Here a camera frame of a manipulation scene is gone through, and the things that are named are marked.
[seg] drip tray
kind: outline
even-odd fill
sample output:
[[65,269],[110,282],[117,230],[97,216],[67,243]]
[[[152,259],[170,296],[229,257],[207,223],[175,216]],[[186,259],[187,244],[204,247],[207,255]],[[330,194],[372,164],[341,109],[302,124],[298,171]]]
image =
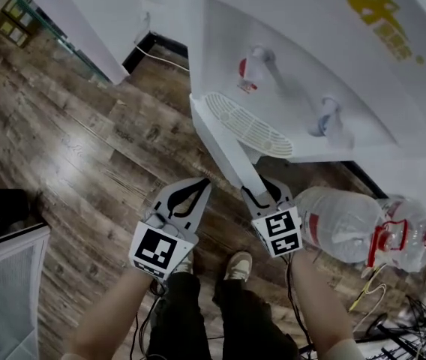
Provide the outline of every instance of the drip tray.
[[203,99],[211,113],[236,136],[238,141],[274,158],[291,158],[293,144],[273,127],[218,92]]

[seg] black cable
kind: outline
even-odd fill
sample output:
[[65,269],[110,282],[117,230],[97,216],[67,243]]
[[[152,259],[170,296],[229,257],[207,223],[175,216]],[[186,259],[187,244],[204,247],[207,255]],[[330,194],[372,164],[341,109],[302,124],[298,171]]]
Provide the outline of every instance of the black cable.
[[302,317],[300,316],[300,311],[298,306],[295,303],[295,300],[293,299],[293,291],[292,291],[292,285],[291,285],[291,262],[293,257],[291,254],[289,255],[289,259],[286,260],[284,257],[281,257],[283,261],[286,263],[286,285],[288,287],[288,299],[289,302],[292,305],[293,312],[295,313],[296,321],[298,322],[298,325],[300,326],[301,330],[304,333],[304,336],[306,337],[306,341],[308,343],[308,346],[310,347],[310,351],[308,352],[308,359],[311,359],[311,350],[313,349],[313,344],[311,343],[310,335],[308,334],[307,329],[303,325]]
[[131,344],[131,349],[130,349],[130,360],[133,360],[133,351],[135,349],[135,341],[137,339],[137,332],[138,332],[138,313],[135,316],[135,322],[136,322],[136,328],[135,328],[135,333],[133,333],[133,343]]
[[136,328],[135,328],[135,332],[133,334],[133,343],[131,345],[131,350],[130,350],[130,360],[133,360],[133,351],[134,351],[134,347],[135,347],[135,341],[136,341],[136,338],[137,338],[138,327],[139,327],[139,334],[138,334],[139,348],[141,350],[141,353],[144,356],[146,356],[145,345],[144,345],[144,340],[143,340],[143,338],[145,336],[145,332],[146,332],[146,326],[148,325],[148,322],[150,320],[150,316],[152,315],[152,312],[155,309],[156,304],[164,296],[164,294],[167,292],[164,285],[162,283],[158,283],[156,280],[153,280],[150,283],[149,290],[150,290],[151,294],[153,294],[153,296],[155,296],[155,299],[153,301],[153,304],[151,305],[151,308],[148,312],[148,315],[146,315],[146,319],[143,321],[143,323],[140,327],[139,327],[139,323],[138,323],[138,314],[135,316]]
[[[418,305],[418,304],[416,304],[417,301],[413,300],[411,297],[407,296],[407,298],[408,298],[408,302],[409,302],[409,307],[411,308],[411,311],[413,313],[413,317],[415,318],[415,325],[414,325],[414,327],[415,327],[415,330],[416,330],[416,334],[417,334],[418,338],[420,339],[420,344],[423,346],[424,343],[423,343],[422,336],[421,336],[421,333],[422,333],[421,328],[422,328],[422,326],[420,325],[420,319],[419,319],[420,316],[418,316],[418,317],[416,316],[415,307],[413,306],[413,303],[415,303],[415,305]],[[423,307],[422,307],[422,305],[423,305],[423,303],[421,303],[421,305],[419,306],[421,308],[421,310],[419,312],[420,314],[423,314]]]

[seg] yellow logo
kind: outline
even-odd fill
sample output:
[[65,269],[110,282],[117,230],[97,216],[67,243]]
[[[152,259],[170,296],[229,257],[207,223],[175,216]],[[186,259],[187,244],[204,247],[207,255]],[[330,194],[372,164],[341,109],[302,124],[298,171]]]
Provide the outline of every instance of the yellow logo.
[[[348,4],[367,26],[373,27],[375,35],[399,62],[413,55],[407,34],[395,19],[394,13],[400,6],[393,0],[348,0]],[[421,65],[425,60],[418,55],[416,62]]]

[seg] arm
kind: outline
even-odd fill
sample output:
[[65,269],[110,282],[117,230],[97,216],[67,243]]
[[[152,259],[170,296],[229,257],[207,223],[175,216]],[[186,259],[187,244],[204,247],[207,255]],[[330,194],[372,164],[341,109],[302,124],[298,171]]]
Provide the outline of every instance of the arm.
[[83,317],[68,352],[87,360],[111,359],[126,338],[152,282],[145,272],[129,268]]
[[292,259],[292,278],[307,330],[318,356],[324,356],[335,344],[353,339],[347,310],[323,276],[314,268],[304,250]]

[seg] box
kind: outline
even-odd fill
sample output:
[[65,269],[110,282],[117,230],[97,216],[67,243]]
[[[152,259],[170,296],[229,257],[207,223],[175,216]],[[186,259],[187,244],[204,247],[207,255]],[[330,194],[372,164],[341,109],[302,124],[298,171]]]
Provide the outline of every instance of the box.
[[[24,0],[29,7],[36,11],[38,6],[33,0]],[[22,26],[30,35],[34,35],[41,23],[35,19],[17,0],[0,0],[0,11]]]
[[0,35],[23,48],[30,40],[30,34],[10,17],[0,11]]

